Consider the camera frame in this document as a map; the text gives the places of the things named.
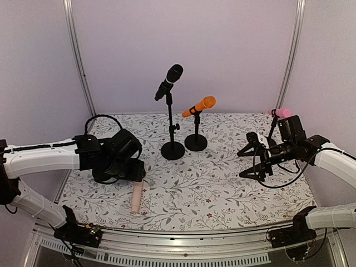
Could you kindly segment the orange microphone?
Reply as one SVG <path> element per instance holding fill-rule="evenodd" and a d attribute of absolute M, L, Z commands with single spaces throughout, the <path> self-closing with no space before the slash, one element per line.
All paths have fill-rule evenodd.
<path fill-rule="evenodd" d="M 216 105 L 216 98 L 214 96 L 206 96 L 199 103 L 194 105 L 192 108 L 184 111 L 182 117 L 186 118 L 191 115 L 194 115 L 198 112 L 201 112 L 205 109 L 211 109 Z"/>

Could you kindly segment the black microphone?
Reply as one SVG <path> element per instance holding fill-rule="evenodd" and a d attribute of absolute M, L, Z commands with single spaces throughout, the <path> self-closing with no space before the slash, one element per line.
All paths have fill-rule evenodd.
<path fill-rule="evenodd" d="M 180 64 L 173 65 L 167 72 L 165 79 L 159 85 L 159 88 L 155 94 L 154 100 L 159 101 L 166 94 L 168 94 L 183 74 L 183 67 Z"/>

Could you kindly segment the tall black mic stand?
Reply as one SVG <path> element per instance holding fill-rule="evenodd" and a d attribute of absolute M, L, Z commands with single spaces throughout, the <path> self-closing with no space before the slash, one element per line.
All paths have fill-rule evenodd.
<path fill-rule="evenodd" d="M 180 125 L 178 123 L 173 123 L 173 116 L 172 116 L 172 94 L 171 89 L 173 88 L 173 84 L 169 83 L 167 89 L 165 90 L 166 95 L 166 104 L 168 108 L 168 115 L 169 115 L 169 134 L 170 134 L 170 141 L 165 143 L 161 148 L 162 156 L 167 160 L 178 160 L 182 158 L 185 154 L 185 148 L 183 144 L 180 142 L 175 141 L 175 131 L 180 129 Z"/>

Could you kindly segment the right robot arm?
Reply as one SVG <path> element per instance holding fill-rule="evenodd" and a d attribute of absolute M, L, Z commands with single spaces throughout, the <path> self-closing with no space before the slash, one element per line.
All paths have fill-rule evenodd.
<path fill-rule="evenodd" d="M 307 137 L 299 116 L 273 116 L 272 128 L 278 127 L 281 144 L 275 144 L 271 136 L 255 132 L 246 135 L 247 145 L 237 155 L 259 158 L 259 164 L 239 174 L 242 178 L 256 180 L 261 186 L 267 175 L 273 174 L 273 166 L 291 160 L 300 160 L 306 166 L 316 166 L 355 186 L 355 157 L 346 153 L 320 135 Z M 293 217 L 295 231 L 321 228 L 354 228 L 355 204 L 316 207 L 308 206 Z"/>

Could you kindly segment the pink microphone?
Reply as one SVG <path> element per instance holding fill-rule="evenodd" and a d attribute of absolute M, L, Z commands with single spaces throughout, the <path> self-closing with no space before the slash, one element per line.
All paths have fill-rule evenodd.
<path fill-rule="evenodd" d="M 274 108 L 269 110 L 268 114 L 273 117 L 288 118 L 291 116 L 291 111 L 288 108 Z"/>

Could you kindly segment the beige microphone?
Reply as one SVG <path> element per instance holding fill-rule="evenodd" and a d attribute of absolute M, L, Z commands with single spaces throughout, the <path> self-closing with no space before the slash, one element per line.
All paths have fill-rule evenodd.
<path fill-rule="evenodd" d="M 140 209 L 142 189 L 144 182 L 134 182 L 133 192 L 132 192 L 132 200 L 131 200 L 131 212 L 137 214 Z"/>

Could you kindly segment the short black mic stand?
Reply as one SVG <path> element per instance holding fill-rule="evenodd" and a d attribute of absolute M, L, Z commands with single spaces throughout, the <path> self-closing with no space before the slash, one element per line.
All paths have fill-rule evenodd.
<path fill-rule="evenodd" d="M 272 138 L 272 136 L 274 133 L 274 129 L 276 128 L 279 116 L 276 114 L 276 109 L 272 109 L 270 111 L 270 115 L 273 117 L 273 120 L 271 123 L 271 128 L 270 128 L 269 134 L 267 136 L 267 141 L 268 141 L 269 146 L 275 146 L 276 141 Z"/>

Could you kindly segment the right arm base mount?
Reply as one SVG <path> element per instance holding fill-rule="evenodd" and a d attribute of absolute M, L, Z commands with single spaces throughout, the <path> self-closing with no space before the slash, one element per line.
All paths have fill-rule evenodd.
<path fill-rule="evenodd" d="M 317 237 L 316 231 L 307 226 L 306 216 L 315 209 L 316 206 L 308 206 L 293 216 L 292 226 L 275 230 L 269 229 L 265 237 L 271 243 L 272 248 L 294 245 L 305 241 L 313 240 Z"/>

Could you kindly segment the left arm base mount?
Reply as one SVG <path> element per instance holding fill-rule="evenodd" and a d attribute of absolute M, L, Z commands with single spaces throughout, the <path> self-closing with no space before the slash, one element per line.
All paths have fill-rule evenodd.
<path fill-rule="evenodd" d="M 66 205 L 62 207 L 66 214 L 65 224 L 59 228 L 55 228 L 53 236 L 57 239 L 68 241 L 71 244 L 98 248 L 103 234 L 101 227 L 93 223 L 85 226 L 78 224 L 73 210 Z"/>

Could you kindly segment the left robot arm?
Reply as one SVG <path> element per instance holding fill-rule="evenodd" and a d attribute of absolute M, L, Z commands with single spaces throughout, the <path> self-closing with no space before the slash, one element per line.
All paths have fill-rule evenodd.
<path fill-rule="evenodd" d="M 71 139 L 33 146 L 8 145 L 1 140 L 1 205 L 12 205 L 54 228 L 77 226 L 71 208 L 49 201 L 20 177 L 53 170 L 91 170 L 103 184 L 118 180 L 141 182 L 146 175 L 140 141 L 123 129 L 110 138 L 84 133 Z"/>

